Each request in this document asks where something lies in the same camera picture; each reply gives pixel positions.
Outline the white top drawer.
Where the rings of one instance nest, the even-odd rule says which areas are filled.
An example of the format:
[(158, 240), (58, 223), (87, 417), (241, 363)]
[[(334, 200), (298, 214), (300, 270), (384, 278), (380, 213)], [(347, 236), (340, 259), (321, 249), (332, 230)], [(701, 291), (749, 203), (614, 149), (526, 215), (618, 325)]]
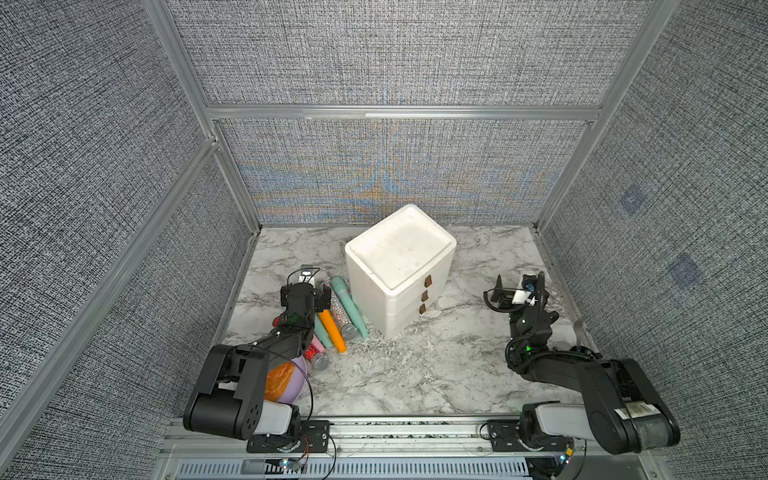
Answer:
[(385, 296), (394, 300), (410, 300), (420, 297), (424, 290), (439, 289), (447, 282), (455, 251), (448, 249), (430, 260), (395, 289), (388, 289)]

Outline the white bottom drawer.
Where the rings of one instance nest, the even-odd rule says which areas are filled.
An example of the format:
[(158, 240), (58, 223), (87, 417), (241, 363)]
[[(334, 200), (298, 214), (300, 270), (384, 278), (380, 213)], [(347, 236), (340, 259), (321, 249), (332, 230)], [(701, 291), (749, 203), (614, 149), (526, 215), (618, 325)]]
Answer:
[(437, 318), (442, 312), (440, 302), (445, 298), (445, 294), (441, 294), (435, 298), (430, 297), (425, 301), (418, 297), (398, 312), (387, 314), (382, 330), (383, 335), (386, 338), (394, 338), (411, 324), (423, 317)]

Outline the mint green microphone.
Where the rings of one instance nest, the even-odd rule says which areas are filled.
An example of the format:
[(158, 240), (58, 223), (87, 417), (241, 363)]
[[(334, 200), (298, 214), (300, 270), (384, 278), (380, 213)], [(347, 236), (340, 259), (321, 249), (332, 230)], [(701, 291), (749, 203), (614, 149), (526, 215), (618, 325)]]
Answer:
[(334, 344), (318, 315), (315, 315), (314, 317), (314, 333), (326, 349), (332, 349), (334, 347)]
[(333, 277), (331, 279), (331, 287), (349, 317), (349, 320), (358, 330), (360, 336), (363, 339), (368, 339), (370, 333), (364, 323), (362, 314), (350, 294), (346, 281), (341, 276)]

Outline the orange microphone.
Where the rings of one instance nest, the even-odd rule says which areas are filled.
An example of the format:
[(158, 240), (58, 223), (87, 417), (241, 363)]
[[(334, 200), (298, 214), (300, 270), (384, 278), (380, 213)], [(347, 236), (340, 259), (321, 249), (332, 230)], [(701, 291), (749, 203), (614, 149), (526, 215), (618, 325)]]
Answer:
[(329, 310), (323, 310), (322, 312), (318, 313), (318, 317), (324, 326), (333, 346), (337, 349), (337, 351), (340, 354), (345, 354), (348, 351), (348, 348), (346, 346), (346, 342), (343, 339), (343, 336), (337, 327), (335, 321), (333, 320), (333, 317)]

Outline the pink microphone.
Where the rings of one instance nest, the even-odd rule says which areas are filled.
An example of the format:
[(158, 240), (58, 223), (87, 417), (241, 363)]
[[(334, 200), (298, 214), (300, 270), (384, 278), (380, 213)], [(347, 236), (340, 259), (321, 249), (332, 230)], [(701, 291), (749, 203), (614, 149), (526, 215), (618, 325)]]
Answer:
[(320, 340), (317, 338), (317, 336), (316, 336), (316, 335), (314, 335), (314, 336), (313, 336), (313, 338), (312, 338), (312, 341), (311, 341), (311, 344), (312, 344), (312, 345), (314, 346), (314, 348), (315, 348), (315, 349), (316, 349), (318, 352), (320, 352), (320, 353), (324, 353), (324, 352), (326, 351), (326, 348), (325, 348), (325, 347), (324, 347), (324, 345), (321, 343), (321, 341), (320, 341)]

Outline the glittery red microphone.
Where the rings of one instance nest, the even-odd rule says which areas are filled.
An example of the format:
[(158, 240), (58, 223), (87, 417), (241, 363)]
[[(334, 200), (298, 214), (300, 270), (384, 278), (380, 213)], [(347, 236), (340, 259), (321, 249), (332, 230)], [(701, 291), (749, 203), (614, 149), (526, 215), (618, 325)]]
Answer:
[(314, 346), (310, 346), (303, 355), (304, 359), (311, 365), (313, 370), (324, 371), (330, 366), (330, 357), (325, 351), (320, 351)]

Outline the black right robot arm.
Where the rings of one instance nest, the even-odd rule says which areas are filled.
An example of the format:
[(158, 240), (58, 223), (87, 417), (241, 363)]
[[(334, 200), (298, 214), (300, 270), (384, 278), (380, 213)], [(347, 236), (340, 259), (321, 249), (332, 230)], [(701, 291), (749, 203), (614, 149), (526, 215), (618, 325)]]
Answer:
[(509, 317), (510, 339), (504, 358), (514, 373), (529, 382), (579, 393), (579, 404), (557, 401), (524, 405), (518, 438), (528, 449), (543, 448), (554, 438), (595, 441), (614, 455), (675, 446), (681, 431), (640, 365), (632, 359), (605, 359), (588, 347), (549, 347), (556, 311), (546, 308), (547, 290), (530, 284), (521, 289), (501, 285), (487, 290), (488, 308)]

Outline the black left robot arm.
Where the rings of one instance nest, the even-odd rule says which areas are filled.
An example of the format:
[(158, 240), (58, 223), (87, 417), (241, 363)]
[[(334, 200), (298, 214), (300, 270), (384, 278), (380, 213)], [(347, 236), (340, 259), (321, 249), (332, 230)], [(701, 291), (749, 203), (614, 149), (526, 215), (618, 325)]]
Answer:
[(331, 289), (304, 281), (280, 290), (277, 325), (260, 340), (213, 346), (183, 413), (186, 430), (265, 442), (301, 438), (299, 409), (266, 398), (268, 374), (304, 355), (314, 337), (315, 315), (330, 307)]

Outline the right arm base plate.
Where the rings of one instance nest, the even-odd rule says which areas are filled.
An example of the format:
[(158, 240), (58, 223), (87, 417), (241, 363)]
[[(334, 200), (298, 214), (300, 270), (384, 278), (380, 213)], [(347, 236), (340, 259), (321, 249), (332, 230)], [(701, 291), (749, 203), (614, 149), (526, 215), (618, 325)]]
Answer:
[(494, 452), (565, 452), (572, 446), (570, 438), (545, 434), (528, 420), (492, 420), (485, 429)]

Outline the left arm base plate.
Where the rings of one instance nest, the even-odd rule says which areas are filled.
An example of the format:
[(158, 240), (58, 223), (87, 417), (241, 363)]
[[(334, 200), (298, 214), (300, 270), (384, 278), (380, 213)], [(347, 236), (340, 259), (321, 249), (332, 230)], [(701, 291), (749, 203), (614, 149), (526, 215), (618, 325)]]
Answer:
[(331, 423), (327, 420), (299, 421), (284, 434), (254, 435), (246, 444), (246, 452), (254, 454), (326, 453)]

